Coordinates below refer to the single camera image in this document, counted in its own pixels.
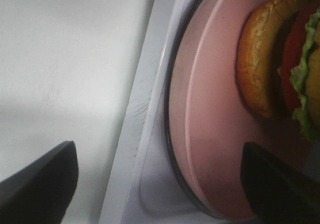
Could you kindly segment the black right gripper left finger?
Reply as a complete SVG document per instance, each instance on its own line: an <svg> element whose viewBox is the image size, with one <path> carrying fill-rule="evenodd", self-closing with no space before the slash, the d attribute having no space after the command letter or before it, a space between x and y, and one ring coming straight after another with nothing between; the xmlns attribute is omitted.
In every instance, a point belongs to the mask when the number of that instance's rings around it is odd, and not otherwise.
<svg viewBox="0 0 320 224"><path fill-rule="evenodd" d="M64 141L1 181L2 224L60 224L79 178L76 146Z"/></svg>

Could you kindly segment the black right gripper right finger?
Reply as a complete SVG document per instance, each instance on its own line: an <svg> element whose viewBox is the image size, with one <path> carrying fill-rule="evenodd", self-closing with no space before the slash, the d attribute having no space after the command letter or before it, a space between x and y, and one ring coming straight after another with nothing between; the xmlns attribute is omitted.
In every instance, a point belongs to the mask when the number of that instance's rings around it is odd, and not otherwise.
<svg viewBox="0 0 320 224"><path fill-rule="evenodd" d="M242 150L241 184L263 224L320 222L320 183L254 142Z"/></svg>

